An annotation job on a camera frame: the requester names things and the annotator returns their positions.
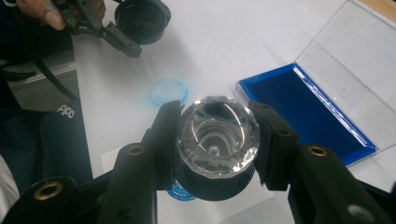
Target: brass screw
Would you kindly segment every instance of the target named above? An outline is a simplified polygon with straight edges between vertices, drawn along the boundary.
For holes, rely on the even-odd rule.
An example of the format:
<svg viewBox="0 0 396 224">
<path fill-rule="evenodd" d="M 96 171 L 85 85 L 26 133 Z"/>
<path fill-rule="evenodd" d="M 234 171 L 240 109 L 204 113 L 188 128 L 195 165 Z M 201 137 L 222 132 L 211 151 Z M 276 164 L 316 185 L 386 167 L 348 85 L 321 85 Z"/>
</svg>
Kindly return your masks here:
<svg viewBox="0 0 396 224">
<path fill-rule="evenodd" d="M 96 22 L 93 24 L 93 26 L 94 26 L 95 28 L 101 28 L 101 27 L 102 27 L 102 23 L 100 23 L 99 21 L 96 21 Z"/>
<path fill-rule="evenodd" d="M 137 155 L 142 154 L 144 151 L 145 151 L 145 149 L 143 147 L 131 147 L 131 148 L 128 148 L 126 153 L 130 156 L 137 156 Z"/>
<path fill-rule="evenodd" d="M 45 201 L 58 195 L 64 185 L 59 181 L 49 182 L 35 192 L 35 199 L 38 201 Z"/>
<path fill-rule="evenodd" d="M 326 156 L 327 151 L 321 147 L 308 147 L 310 153 L 314 154 L 315 156 Z"/>
<path fill-rule="evenodd" d="M 69 22 L 69 24 L 74 24 L 74 23 L 76 23 L 76 20 L 73 19 L 73 18 L 70 18 L 70 19 L 68 20 L 68 22 Z"/>
</svg>

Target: person's hand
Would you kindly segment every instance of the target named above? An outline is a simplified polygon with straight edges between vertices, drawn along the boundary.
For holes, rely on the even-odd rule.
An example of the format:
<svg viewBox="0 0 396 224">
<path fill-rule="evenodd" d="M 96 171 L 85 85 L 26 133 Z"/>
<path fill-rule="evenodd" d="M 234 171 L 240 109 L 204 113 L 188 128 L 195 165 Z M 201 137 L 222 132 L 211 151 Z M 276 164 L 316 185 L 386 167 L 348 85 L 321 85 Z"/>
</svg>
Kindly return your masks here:
<svg viewBox="0 0 396 224">
<path fill-rule="evenodd" d="M 106 11 L 104 1 L 91 0 L 90 2 L 99 17 L 103 18 Z M 40 20 L 43 25 L 48 24 L 56 30 L 62 30 L 65 27 L 61 12 L 51 0 L 17 0 L 17 4 L 24 14 Z M 71 8 L 77 14 L 76 8 L 73 6 Z"/>
</svg>

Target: white table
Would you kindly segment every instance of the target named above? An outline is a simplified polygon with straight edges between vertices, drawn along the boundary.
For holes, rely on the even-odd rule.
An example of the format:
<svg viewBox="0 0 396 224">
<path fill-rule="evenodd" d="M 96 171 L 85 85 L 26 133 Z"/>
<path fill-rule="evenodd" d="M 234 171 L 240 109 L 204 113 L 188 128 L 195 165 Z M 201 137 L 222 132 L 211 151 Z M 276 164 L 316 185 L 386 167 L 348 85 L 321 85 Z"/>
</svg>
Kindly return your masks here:
<svg viewBox="0 0 396 224">
<path fill-rule="evenodd" d="M 94 176 L 111 168 L 118 148 L 139 142 L 150 127 L 160 106 L 158 101 L 150 98 L 155 93 L 153 88 L 156 85 L 162 85 L 162 100 L 181 99 L 186 105 L 208 95 L 237 98 L 234 91 L 237 80 L 296 59 L 302 60 L 302 52 L 309 52 L 308 45 L 315 43 L 313 40 L 323 34 L 323 27 L 336 18 L 334 14 L 339 13 L 340 8 L 346 6 L 343 0 L 164 2 L 171 9 L 172 19 L 163 38 L 155 44 L 143 46 L 138 59 L 128 58 L 102 39 L 84 35 L 73 39 Z M 112 17 L 116 6 L 116 3 L 106 1 L 104 24 L 114 21 Z M 318 84 L 326 86 L 332 94 L 329 82 L 319 81 Z M 396 99 L 396 93 L 392 91 L 394 88 L 388 88 L 385 95 L 376 95 L 381 102 Z M 396 118 L 394 108 L 390 110 L 390 122 L 395 121 L 393 118 Z M 393 131 L 391 128 L 388 130 L 389 136 L 396 135 Z M 390 190 L 396 180 L 396 148 L 392 141 L 381 146 L 387 150 L 350 167 L 351 172 L 360 180 Z M 252 191 L 248 194 L 252 196 L 256 193 Z M 206 208 L 206 214 L 213 218 L 200 219 L 202 215 L 199 214 L 183 214 L 183 211 L 189 210 L 179 209 L 189 209 L 186 208 L 188 206 L 174 204 L 166 196 L 160 193 L 160 223 L 186 223 L 186 220 L 189 223 L 202 223 L 202 220 L 217 223 L 228 218 L 215 205 L 207 208 L 200 203 L 197 206 Z M 291 223 L 286 193 L 276 193 L 276 199 L 270 200 L 273 196 L 263 189 L 261 202 L 265 203 L 250 209 L 259 201 L 244 205 L 243 210 L 248 209 L 246 212 L 224 223 Z M 177 218 L 167 213 L 175 211 L 180 212 Z"/>
</svg>

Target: black cable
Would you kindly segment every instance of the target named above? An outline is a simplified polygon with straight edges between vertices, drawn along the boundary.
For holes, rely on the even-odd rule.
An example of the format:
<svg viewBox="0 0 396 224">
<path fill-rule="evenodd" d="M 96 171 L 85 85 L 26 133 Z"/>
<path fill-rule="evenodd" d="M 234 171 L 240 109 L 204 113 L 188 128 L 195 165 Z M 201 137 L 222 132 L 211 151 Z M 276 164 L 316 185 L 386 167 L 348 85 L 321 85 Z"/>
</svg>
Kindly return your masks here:
<svg viewBox="0 0 396 224">
<path fill-rule="evenodd" d="M 70 100 L 77 100 L 78 97 L 72 93 L 69 89 L 67 89 L 56 77 L 52 74 L 49 68 L 44 64 L 44 61 L 37 51 L 35 47 L 35 41 L 30 36 L 28 29 L 26 28 L 24 21 L 21 18 L 20 11 L 17 7 L 11 7 L 11 11 L 14 17 L 14 21 L 17 23 L 17 27 L 20 28 L 21 34 L 26 37 L 28 43 L 27 46 L 29 48 L 29 52 L 31 53 L 32 60 L 34 61 L 35 65 L 38 69 L 43 73 L 43 75 L 49 80 L 52 85 L 55 86 L 62 94 L 64 94 Z"/>
</svg>

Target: black lens cap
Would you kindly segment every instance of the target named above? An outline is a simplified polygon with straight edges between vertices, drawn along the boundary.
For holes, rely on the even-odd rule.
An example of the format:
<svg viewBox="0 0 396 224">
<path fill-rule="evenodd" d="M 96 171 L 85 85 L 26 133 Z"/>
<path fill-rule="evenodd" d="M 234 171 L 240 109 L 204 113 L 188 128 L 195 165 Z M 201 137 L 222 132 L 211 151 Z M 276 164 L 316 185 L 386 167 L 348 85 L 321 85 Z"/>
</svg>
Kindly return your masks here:
<svg viewBox="0 0 396 224">
<path fill-rule="evenodd" d="M 171 12 L 159 0 L 126 0 L 117 6 L 115 19 L 125 35 L 138 45 L 148 45 L 163 36 Z"/>
</svg>

